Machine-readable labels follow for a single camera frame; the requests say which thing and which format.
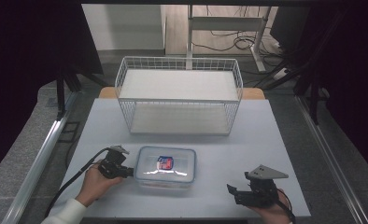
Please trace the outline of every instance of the plastic food container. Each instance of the plastic food container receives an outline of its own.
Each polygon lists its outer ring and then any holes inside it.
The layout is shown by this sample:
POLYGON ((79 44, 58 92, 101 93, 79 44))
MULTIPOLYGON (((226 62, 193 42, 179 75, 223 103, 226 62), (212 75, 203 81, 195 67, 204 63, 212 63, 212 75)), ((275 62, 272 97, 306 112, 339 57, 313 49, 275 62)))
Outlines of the plastic food container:
POLYGON ((174 147, 142 147, 134 178, 146 187, 186 189, 195 179, 196 152, 174 147))

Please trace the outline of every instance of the metal rail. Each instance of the metal rail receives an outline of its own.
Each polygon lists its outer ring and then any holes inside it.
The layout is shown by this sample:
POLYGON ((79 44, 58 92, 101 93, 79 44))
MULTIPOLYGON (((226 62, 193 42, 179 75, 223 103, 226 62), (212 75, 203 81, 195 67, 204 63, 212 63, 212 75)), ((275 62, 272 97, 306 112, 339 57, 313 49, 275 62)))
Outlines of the metal rail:
POLYGON ((55 144, 59 138, 60 133, 70 115, 70 107, 76 100, 77 94, 72 92, 66 102, 66 112, 60 120, 55 120, 50 128, 50 132, 44 141, 44 144, 39 149, 38 154, 33 162, 29 173, 24 178, 21 188, 16 194, 11 206, 9 207, 6 216, 4 217, 3 224, 14 224, 18 223, 21 219, 21 215, 32 196, 33 190, 35 189, 36 183, 39 177, 42 175, 44 168, 50 158, 50 154, 55 147, 55 144))
POLYGON ((306 104, 306 101, 304 100, 304 97, 295 96, 295 99, 303 112, 304 118, 310 128, 311 133, 314 135, 318 143, 318 148, 320 149, 320 152, 323 155, 324 160, 329 166, 335 182, 339 190, 341 191, 345 202, 347 203, 347 207, 349 208, 350 213, 354 217, 356 223, 359 224, 368 223, 368 218, 364 213, 361 202, 357 197, 355 191, 347 181, 347 178, 344 172, 342 171, 341 167, 339 166, 335 156, 333 155, 333 151, 330 148, 327 140, 324 138, 324 135, 320 127, 318 125, 315 125, 315 123, 309 116, 307 112, 309 108, 306 104))

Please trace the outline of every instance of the wire mesh basket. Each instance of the wire mesh basket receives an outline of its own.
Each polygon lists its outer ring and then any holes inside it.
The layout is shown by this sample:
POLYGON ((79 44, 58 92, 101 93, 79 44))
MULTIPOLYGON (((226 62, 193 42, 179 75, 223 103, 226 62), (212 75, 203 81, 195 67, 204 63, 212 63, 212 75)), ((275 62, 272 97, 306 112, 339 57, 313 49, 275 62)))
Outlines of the wire mesh basket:
POLYGON ((125 57, 115 87, 130 133, 228 135, 243 83, 235 59, 125 57))

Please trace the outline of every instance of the white table surface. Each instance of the white table surface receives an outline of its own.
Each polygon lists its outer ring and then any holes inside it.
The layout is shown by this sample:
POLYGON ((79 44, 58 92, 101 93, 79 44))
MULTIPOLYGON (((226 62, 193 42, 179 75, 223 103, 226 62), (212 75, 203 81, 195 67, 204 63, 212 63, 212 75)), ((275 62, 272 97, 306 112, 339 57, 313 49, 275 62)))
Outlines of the white table surface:
MULTIPOLYGON (((141 187, 131 177, 114 186, 87 210, 86 217, 122 219, 229 219, 257 217, 234 202, 227 184, 251 190, 244 172, 260 164, 289 175, 277 179, 297 217, 310 216, 304 195, 292 168, 271 106, 267 100, 243 100, 229 136, 130 135, 116 99, 96 99, 64 177, 68 181, 99 150, 122 145, 130 151, 125 166, 134 167, 143 146, 192 148, 197 153, 197 171, 187 190, 141 187)), ((79 193, 83 175, 63 192, 51 214, 79 193)))

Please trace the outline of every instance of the container lid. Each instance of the container lid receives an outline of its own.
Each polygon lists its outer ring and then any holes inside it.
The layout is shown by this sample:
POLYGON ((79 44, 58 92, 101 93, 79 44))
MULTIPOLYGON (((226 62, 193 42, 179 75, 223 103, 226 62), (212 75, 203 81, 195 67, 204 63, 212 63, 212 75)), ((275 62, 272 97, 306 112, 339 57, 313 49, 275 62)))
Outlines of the container lid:
POLYGON ((193 182, 196 152, 174 147, 142 147, 138 153, 134 178, 138 181, 193 182))

